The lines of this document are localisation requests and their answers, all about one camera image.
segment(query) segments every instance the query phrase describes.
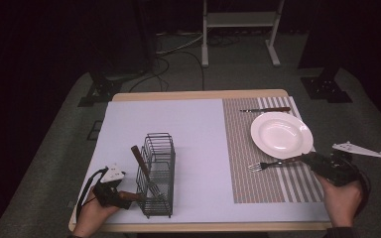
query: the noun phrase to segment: white plate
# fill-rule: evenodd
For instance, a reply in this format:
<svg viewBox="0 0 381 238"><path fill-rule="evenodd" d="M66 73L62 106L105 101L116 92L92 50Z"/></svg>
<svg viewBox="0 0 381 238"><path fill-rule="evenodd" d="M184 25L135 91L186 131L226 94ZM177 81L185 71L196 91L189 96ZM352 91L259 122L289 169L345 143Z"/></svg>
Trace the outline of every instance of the white plate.
<svg viewBox="0 0 381 238"><path fill-rule="evenodd" d="M283 112L267 112L258 116L250 127L253 142L266 154L287 159L308 153L314 137L299 118Z"/></svg>

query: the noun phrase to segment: sleeve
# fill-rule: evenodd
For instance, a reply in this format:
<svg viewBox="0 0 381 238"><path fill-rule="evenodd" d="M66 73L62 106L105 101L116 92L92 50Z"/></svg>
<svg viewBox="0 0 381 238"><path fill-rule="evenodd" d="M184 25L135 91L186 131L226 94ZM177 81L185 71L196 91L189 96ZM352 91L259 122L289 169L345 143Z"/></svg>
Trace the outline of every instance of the sleeve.
<svg viewBox="0 0 381 238"><path fill-rule="evenodd" d="M326 229L327 238L360 238L357 230L352 227L334 227Z"/></svg>

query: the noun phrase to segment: white tabletop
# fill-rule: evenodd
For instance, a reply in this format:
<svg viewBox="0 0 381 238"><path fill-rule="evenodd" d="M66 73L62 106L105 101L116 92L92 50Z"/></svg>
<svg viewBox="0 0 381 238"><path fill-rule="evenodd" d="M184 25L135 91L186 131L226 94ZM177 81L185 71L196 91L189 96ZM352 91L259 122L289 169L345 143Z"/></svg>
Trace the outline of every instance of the white tabletop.
<svg viewBox="0 0 381 238"><path fill-rule="evenodd" d="M141 148L148 133L169 133L173 137L176 150L173 215L147 218L133 203L129 210L110 217L103 230L279 230L282 227L294 230L329 226L321 202L234 203L221 99L109 102L84 180L116 163L126 172L118 190L135 192L138 164L130 148L134 145Z"/></svg>

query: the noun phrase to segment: fork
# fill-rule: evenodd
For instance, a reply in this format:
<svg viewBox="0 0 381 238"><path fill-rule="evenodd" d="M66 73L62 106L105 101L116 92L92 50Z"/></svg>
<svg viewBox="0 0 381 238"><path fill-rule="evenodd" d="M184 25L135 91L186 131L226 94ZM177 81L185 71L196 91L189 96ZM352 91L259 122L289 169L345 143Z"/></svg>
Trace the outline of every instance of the fork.
<svg viewBox="0 0 381 238"><path fill-rule="evenodd" d="M273 163L260 162L260 163L256 163L254 165L251 165L248 168L249 168L250 172L264 171L268 167L271 167L271 166L283 165L283 164L288 164L288 163L300 161L301 158L302 158L302 156L297 156L297 157L291 157L291 158L285 159L285 160L276 161Z"/></svg>

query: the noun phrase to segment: knife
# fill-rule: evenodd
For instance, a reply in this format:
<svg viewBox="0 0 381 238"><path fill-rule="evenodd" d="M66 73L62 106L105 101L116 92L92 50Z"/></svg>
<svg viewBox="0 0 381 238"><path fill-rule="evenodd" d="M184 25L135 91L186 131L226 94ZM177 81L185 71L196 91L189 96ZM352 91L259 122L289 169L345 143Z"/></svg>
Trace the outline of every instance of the knife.
<svg viewBox="0 0 381 238"><path fill-rule="evenodd" d="M241 112L272 112L272 111L290 111L290 107L270 107L261 109L243 109Z"/></svg>
<svg viewBox="0 0 381 238"><path fill-rule="evenodd" d="M131 148L132 153L135 156L135 159L138 162L138 166L141 168L142 173L144 174L145 178L147 179L147 185L150 192L157 198L165 199L164 195L160 192L159 187L156 183L154 183L150 179L150 171L147 168L147 165L145 165L144 158L142 158L141 153L139 152L139 149L137 146L133 146Z"/></svg>

